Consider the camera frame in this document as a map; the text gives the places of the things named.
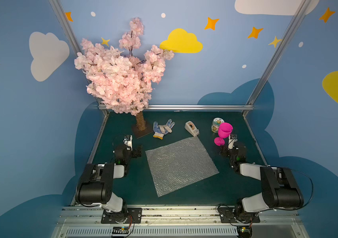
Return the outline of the pink artificial blossom tree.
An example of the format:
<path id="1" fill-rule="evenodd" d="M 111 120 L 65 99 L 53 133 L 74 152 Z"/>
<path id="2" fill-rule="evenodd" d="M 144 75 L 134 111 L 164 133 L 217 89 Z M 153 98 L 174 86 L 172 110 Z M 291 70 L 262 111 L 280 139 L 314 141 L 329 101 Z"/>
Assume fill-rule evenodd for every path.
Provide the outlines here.
<path id="1" fill-rule="evenodd" d="M 129 25 L 130 31 L 119 40 L 119 48 L 105 48 L 82 39 L 82 52 L 77 53 L 74 64 L 90 82 L 87 92 L 107 109 L 133 115 L 136 125 L 132 129 L 136 137 L 142 137 L 152 132 L 143 116 L 152 98 L 152 83 L 162 80 L 166 61 L 174 57 L 174 52 L 153 45 L 144 59 L 133 56 L 133 50 L 141 47 L 144 26 L 137 17 Z"/>

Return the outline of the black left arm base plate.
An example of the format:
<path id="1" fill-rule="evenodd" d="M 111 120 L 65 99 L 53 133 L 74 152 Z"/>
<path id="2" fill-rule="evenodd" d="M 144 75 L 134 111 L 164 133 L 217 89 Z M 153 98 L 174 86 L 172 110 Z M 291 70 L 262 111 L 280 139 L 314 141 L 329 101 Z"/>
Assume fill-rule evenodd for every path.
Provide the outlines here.
<path id="1" fill-rule="evenodd" d="M 142 218 L 142 208 L 123 208 L 121 212 L 103 211 L 101 217 L 102 224 L 140 224 Z"/>

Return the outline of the blue white work gloves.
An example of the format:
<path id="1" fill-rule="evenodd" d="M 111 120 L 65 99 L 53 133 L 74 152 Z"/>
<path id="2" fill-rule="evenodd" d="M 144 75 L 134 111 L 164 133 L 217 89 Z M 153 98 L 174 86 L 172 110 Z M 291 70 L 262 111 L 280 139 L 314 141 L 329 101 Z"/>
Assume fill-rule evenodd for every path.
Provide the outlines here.
<path id="1" fill-rule="evenodd" d="M 166 124 L 159 125 L 158 122 L 154 122 L 153 124 L 153 131 L 154 131 L 154 138 L 163 139 L 163 137 L 169 133 L 172 133 L 172 128 L 174 127 L 175 122 L 172 119 L 169 119 Z"/>

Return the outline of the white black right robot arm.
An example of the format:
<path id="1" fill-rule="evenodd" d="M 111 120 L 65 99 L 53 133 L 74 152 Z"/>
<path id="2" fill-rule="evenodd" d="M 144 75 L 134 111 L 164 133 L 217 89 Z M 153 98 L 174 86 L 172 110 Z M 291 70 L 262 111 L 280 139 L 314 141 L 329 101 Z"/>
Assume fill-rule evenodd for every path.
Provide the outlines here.
<path id="1" fill-rule="evenodd" d="M 230 142 L 220 147 L 221 155 L 229 159 L 230 167 L 238 174 L 261 182 L 261 192 L 238 199 L 233 208 L 233 219 L 243 224 L 254 222 L 258 214 L 268 210 L 293 211 L 307 206 L 314 194 L 306 202 L 294 176 L 295 170 L 248 163 L 247 148 L 243 143 Z"/>

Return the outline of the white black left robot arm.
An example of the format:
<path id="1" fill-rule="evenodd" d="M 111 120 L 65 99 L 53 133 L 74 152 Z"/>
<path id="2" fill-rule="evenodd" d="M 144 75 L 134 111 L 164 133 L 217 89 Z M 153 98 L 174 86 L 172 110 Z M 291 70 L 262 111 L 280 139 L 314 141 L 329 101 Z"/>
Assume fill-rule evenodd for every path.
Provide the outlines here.
<path id="1" fill-rule="evenodd" d="M 138 223 L 142 209 L 127 208 L 126 201 L 113 192 L 113 181 L 125 177 L 131 159 L 141 155 L 141 146 L 133 149 L 120 144 L 114 149 L 114 163 L 87 164 L 76 186 L 76 202 L 85 207 L 102 208 L 102 224 Z"/>

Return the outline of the green labelled round tin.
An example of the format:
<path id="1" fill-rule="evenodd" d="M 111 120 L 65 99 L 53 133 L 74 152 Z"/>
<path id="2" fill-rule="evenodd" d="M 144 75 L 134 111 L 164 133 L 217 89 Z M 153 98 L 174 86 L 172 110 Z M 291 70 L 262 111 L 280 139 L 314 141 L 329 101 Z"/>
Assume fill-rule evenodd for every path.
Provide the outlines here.
<path id="1" fill-rule="evenodd" d="M 224 123 L 222 118 L 214 118 L 211 126 L 212 132 L 218 133 L 218 129 L 222 123 Z"/>

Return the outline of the aluminium front rail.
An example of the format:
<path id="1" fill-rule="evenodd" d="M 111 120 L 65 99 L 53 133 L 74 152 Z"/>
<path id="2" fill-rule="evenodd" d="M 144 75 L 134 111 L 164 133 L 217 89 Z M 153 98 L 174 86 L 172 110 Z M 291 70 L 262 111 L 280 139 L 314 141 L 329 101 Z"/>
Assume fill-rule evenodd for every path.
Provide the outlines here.
<path id="1" fill-rule="evenodd" d="M 266 211 L 254 222 L 228 220 L 217 205 L 132 205 L 134 221 L 104 224 L 100 208 L 64 207 L 53 238 L 307 238 L 295 211 Z"/>

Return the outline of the pink plastic wine glass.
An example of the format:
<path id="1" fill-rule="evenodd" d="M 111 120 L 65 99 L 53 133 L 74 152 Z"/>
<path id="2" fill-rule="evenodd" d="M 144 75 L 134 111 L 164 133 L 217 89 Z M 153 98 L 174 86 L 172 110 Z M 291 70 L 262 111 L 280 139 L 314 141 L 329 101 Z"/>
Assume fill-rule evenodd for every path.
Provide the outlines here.
<path id="1" fill-rule="evenodd" d="M 222 123 L 218 128 L 218 137 L 214 139 L 214 143 L 217 146 L 223 146 L 225 144 L 225 139 L 228 138 L 233 131 L 233 126 L 229 123 Z"/>

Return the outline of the clear bubble wrap sheet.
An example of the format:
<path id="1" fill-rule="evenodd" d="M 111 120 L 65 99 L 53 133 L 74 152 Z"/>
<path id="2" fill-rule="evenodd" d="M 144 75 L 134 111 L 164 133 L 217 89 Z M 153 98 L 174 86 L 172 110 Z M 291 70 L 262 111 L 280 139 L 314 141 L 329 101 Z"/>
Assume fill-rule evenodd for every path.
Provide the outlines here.
<path id="1" fill-rule="evenodd" d="M 198 137 L 146 151 L 158 197 L 219 173 Z"/>

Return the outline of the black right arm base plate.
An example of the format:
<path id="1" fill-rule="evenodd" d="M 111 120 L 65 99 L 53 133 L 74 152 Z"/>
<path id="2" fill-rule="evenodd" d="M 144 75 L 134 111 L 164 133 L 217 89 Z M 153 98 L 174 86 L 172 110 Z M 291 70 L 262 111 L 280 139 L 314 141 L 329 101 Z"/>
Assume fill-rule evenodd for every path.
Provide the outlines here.
<path id="1" fill-rule="evenodd" d="M 216 211 L 218 212 L 222 223 L 241 223 L 248 225 L 251 223 L 260 223 L 258 213 L 248 213 L 240 207 L 234 208 L 222 205 L 218 206 Z"/>

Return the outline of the white tape dispenser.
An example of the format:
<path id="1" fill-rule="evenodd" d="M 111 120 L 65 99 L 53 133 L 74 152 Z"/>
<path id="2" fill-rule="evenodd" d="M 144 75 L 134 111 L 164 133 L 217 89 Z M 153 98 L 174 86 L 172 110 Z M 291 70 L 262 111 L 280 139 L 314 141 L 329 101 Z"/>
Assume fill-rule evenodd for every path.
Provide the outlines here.
<path id="1" fill-rule="evenodd" d="M 199 130 L 192 121 L 188 121 L 185 123 L 185 129 L 194 137 L 199 135 Z"/>

